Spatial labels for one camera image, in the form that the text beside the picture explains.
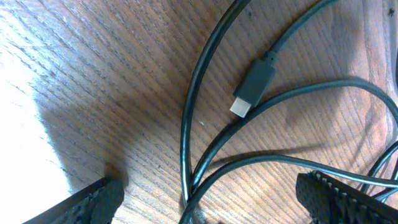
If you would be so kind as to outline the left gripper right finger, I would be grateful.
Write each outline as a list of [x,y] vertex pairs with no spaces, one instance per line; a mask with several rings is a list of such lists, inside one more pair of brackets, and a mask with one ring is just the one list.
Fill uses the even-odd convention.
[[314,223],[397,224],[397,210],[319,171],[299,173],[296,198]]

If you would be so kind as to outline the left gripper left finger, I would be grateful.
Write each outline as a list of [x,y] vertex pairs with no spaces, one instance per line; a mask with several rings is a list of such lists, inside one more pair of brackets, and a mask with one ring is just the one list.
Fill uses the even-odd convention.
[[123,200],[123,182],[103,177],[27,223],[111,223]]

